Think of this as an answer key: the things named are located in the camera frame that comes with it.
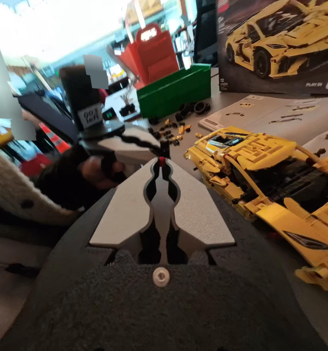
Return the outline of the open instruction booklet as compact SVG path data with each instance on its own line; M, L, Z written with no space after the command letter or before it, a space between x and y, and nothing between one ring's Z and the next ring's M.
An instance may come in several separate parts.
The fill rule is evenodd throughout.
M285 99L248 95L198 122L216 131L235 126L298 143L309 151L324 148L328 156L328 97Z

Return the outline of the scattered toy brick pieces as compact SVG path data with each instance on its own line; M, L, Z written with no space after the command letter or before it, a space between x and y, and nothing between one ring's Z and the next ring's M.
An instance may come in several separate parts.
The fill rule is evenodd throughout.
M198 132L192 124L185 121L176 121L166 119L163 122L159 122L157 125L153 125L149 128L149 132L157 139L165 139L170 145L174 147L180 146L185 138L185 135L192 135L194 138L202 137L202 134Z

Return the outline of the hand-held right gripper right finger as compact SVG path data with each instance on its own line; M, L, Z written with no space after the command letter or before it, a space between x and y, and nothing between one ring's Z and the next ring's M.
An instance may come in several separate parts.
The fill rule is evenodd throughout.
M181 250L207 250L235 245L235 240L207 188L166 159L168 195L174 202L170 220Z

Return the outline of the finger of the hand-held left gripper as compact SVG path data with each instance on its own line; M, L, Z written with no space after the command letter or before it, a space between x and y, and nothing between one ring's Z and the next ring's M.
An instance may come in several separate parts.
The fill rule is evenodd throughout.
M127 144L148 149L153 154L162 154L160 140L156 139L148 130L143 128L126 128L121 140Z
M104 151L108 160L113 159L125 165L126 172L134 172L154 158L147 147L134 143L126 143L121 138L107 138L98 142L100 150Z

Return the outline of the yellow toy brick car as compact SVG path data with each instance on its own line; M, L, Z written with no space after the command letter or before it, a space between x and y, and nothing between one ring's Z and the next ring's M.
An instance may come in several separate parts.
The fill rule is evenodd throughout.
M184 158L250 221L263 220L298 251L308 266L295 271L328 291L328 157L294 141L235 126L216 130Z

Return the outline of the black hooded device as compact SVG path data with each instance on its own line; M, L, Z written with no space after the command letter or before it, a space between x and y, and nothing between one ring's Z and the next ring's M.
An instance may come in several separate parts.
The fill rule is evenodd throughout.
M215 0L197 0L197 18L194 30L194 63L218 63L217 10Z

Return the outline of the person's left forearm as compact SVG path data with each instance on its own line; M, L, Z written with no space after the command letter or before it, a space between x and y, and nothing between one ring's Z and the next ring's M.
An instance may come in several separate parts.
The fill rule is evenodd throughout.
M108 191L97 190L80 174L78 165L88 157L80 145L73 146L65 151L59 160L42 171L35 187L65 209L87 210Z

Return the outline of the red plastic crate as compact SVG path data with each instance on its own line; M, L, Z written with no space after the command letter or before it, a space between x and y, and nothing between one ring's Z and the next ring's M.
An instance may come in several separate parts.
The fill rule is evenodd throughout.
M31 160L25 160L19 166L20 171L29 178L38 177L52 161L42 153L37 153Z

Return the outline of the metal hinged board stand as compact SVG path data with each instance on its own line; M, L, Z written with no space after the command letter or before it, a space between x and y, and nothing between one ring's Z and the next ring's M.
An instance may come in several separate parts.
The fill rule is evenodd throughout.
M139 82L140 80L140 76L138 74L135 74L131 68L129 68L123 61L122 59L120 59L119 56L117 56L115 53L114 53L114 50L111 46L107 46L106 47L106 51L108 53L108 55L112 58L112 60L118 64L126 73L127 77L128 77L128 80L129 80L129 84L128 84L128 87L126 88L127 89L127 93L130 93L134 88L135 88L135 84L137 82Z

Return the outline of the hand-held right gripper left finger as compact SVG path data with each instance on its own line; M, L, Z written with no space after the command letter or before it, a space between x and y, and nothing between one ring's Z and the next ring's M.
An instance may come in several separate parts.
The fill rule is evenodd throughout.
M154 179L153 158L121 183L106 208L89 244L117 250L142 250L141 233L152 222L145 187Z

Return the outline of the person's left hand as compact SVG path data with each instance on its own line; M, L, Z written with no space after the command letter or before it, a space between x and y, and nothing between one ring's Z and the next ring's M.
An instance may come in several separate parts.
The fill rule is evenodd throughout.
M103 159L103 156L89 156L87 160L78 165L78 170L83 179L94 186L97 190L109 190L117 187L123 182L123 180L114 182L112 179L107 178L104 175L101 169Z

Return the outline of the toy car set box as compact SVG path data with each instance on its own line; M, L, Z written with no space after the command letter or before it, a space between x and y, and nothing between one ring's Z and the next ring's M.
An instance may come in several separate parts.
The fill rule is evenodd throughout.
M328 95L328 0L216 4L220 92Z

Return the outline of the black beam piece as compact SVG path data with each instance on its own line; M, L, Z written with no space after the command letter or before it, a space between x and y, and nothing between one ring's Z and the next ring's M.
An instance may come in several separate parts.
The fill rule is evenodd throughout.
M162 158L170 159L170 139L160 140L159 156Z

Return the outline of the orange traffic cone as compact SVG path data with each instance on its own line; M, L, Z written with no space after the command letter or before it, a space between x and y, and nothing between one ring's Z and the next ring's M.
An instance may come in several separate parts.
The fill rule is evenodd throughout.
M56 150L63 154L65 151L71 149L71 146L66 143L63 139L57 136L51 129L49 129L44 123L40 122L39 127L46 134L48 139L52 142Z

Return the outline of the green plastic bin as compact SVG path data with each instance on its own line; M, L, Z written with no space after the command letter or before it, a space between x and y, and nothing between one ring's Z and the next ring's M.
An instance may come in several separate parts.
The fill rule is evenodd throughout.
M158 120L177 112L183 103L211 97L211 66L193 64L137 90L142 118Z

